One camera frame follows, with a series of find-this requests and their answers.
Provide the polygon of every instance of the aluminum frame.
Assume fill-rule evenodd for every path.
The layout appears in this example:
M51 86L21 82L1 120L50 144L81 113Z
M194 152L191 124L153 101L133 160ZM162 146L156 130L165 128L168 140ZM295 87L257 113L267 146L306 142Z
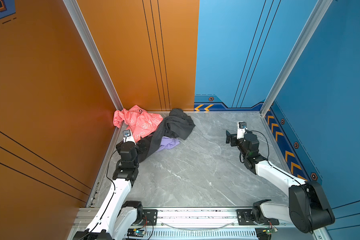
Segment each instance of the aluminum frame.
M273 101L276 99L276 96L279 94L281 88L283 87L285 81L287 80L289 74L291 73L293 67L295 66L305 47L307 46L309 40L311 39L313 33L315 32L317 26L321 22L321 19L324 17L331 3L332 0L317 1L311 15L309 16L295 45L293 46L291 53L289 54L286 62L284 63L283 68L281 69L278 77L276 78L276 81L274 82L271 90L268 93L267 98L264 101L263 106L260 109L260 114L263 117L265 116L265 114L267 114L268 109L271 107Z
M123 109L123 104L120 101L119 96L117 95L115 86L110 78L110 75L107 71L106 65L104 64L103 59L97 49L96 43L89 31L88 25L84 19L83 14L81 13L80 7L77 4L76 0L63 0L69 15L72 18L73 23L76 26L77 31L79 32L81 39L87 48L89 55L95 65L97 72L99 73L101 80L103 81L104 86L107 89L107 92L115 105L117 110Z

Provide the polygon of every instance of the blue panel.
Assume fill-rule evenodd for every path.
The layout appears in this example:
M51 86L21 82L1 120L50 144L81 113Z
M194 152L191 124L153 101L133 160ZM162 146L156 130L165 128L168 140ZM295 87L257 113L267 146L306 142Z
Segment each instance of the blue panel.
M4 0L4 4L7 10L0 12L0 18L7 17L16 12L14 8L14 0Z
M272 109L272 111L271 111L272 115L275 117L274 120L278 123L278 125L274 126L274 127L276 129L280 129L280 132L283 132L285 141L288 143L288 146L283 147L278 142L281 152L283 153L283 155L285 155L285 151L289 151L289 152L293 153L295 156L294 158L296 160L294 158L292 158L292 160L294 161L295 164L298 164L302 168L302 170L305 171L305 173L306 173L306 177L304 177L304 178L313 180L312 174L314 174L315 175L314 180L318 181L321 184L322 179L321 179L320 173L317 171L313 162L310 160L309 156L307 155L307 153L304 149L304 146L300 143L299 139L294 134L293 129L291 128L288 121L284 117L284 114L280 110L276 101L271 106L271 109ZM287 164L288 164L289 169L292 172L291 162L287 161Z
M360 225L360 214L353 215L350 217L336 219L335 223L330 226L327 226L328 230L335 229L335 228L343 228L343 227L350 227Z
M329 231L333 240L360 239L360 227L343 228Z
M349 216L352 214L358 214L360 213L360 202L356 202L354 204L349 204L343 207L339 207L336 209L333 209L333 214L335 215L335 218L343 218L345 216Z
M279 2L200 1L196 94L216 95L229 108L250 108L266 98L316 4L316 0L283 0L261 51ZM254 37L258 22L259 27Z
M265 119L292 175L302 178L306 181L311 180L308 177L307 171L304 169L301 161L299 160L299 156L296 154L289 139L287 138L287 134L284 132L282 124L277 118L275 112L269 110L265 115Z
M360 200L360 1L332 2L276 100L331 206Z

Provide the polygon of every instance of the orange panel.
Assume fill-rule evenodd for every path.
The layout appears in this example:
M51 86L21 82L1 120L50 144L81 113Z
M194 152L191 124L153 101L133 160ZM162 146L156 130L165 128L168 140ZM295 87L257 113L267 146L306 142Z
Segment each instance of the orange panel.
M77 180L0 133L0 147L55 177L2 148L1 163L66 193L0 165L0 239L61 240L86 204L115 107L63 1L15 3L0 19L0 131Z
M193 109L198 0L79 6L125 108Z
M0 240L65 240L82 202L0 165Z
M160 96L158 93L142 1L78 3L123 106L129 109L137 104L147 110L165 110L161 88ZM150 9L145 10L149 18Z
M171 108L192 111L195 101L199 1L152 1L152 5L157 4Z

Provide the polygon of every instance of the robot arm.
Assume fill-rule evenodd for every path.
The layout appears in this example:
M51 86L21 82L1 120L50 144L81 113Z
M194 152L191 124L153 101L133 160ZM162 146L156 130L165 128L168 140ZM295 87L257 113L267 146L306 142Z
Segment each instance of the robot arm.
M246 123L238 122L237 126L237 134L226 131L226 143L238 147L240 161L247 169L269 180L289 198L288 206L269 203L270 199L255 202L252 213L257 223L275 218L292 222L300 231L308 233L335 222L327 197L319 183L305 182L273 165L259 154L257 136L247 130Z
M130 130L123 131L123 135L124 143L119 151L121 166L116 166L110 190L96 217L84 232L77 232L73 240L121 240L133 223L142 220L141 202L127 201L123 204L139 173L137 150Z

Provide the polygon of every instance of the marble surface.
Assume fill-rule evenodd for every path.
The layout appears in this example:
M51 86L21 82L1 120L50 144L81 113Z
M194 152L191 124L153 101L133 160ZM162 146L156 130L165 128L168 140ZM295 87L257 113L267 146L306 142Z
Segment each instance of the marble surface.
M225 131L235 133L238 121L247 122L249 130L260 131L268 137L266 131L269 130L261 122L259 113L188 114L196 125L193 132L174 149L156 152L140 163L139 175L126 200L139 200L144 207L252 206L262 199L288 204L281 190L247 170L239 161L239 150L225 143ZM260 153L267 156L264 137L257 135ZM269 150L269 160L282 168L272 144ZM119 159L117 152L111 158L110 178ZM102 181L94 207L101 205L110 184L107 179Z

